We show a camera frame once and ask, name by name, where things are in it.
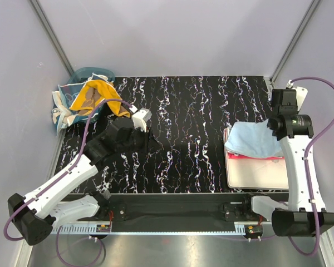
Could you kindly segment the light blue terry towel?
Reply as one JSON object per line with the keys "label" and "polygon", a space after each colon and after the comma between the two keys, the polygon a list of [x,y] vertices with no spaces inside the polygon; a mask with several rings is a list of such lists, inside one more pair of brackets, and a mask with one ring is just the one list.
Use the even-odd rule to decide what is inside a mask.
{"label": "light blue terry towel", "polygon": [[228,152],[255,159],[283,157],[283,152],[272,130],[263,122],[236,122],[224,144]]}

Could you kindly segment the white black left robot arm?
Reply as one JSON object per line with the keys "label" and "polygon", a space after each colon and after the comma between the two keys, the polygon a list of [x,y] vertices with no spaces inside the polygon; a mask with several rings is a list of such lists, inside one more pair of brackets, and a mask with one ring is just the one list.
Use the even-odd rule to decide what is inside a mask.
{"label": "white black left robot arm", "polygon": [[106,130],[90,140],[84,141],[79,154],[59,173],[39,188],[22,196],[13,194],[8,199],[9,219],[4,226],[7,240],[8,226],[13,223],[21,239],[30,246],[39,244],[52,230],[83,217],[103,220],[109,214],[107,204],[99,197],[84,197],[81,201],[60,204],[74,188],[96,175],[107,164],[108,159],[124,152],[149,152],[150,130],[147,120],[133,115],[118,117]]}

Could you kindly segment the yellow towel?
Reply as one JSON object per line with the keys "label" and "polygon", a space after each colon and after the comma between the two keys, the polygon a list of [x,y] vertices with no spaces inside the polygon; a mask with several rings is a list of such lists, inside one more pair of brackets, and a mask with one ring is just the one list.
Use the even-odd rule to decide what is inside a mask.
{"label": "yellow towel", "polygon": [[70,110],[77,111],[79,115],[89,115],[103,100],[122,100],[110,82],[92,80],[82,85],[81,91],[70,106]]}

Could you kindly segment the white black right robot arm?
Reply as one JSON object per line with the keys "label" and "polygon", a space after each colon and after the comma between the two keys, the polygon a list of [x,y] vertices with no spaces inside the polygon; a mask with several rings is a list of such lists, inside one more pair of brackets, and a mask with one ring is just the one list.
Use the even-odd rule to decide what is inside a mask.
{"label": "white black right robot arm", "polygon": [[334,226],[334,213],[322,200],[315,174],[313,123],[308,115],[299,114],[307,90],[274,89],[272,114],[267,126],[279,142],[287,170],[289,197],[281,204],[268,196],[253,196],[242,206],[242,215],[255,220],[260,215],[271,222],[277,236],[315,237]]}

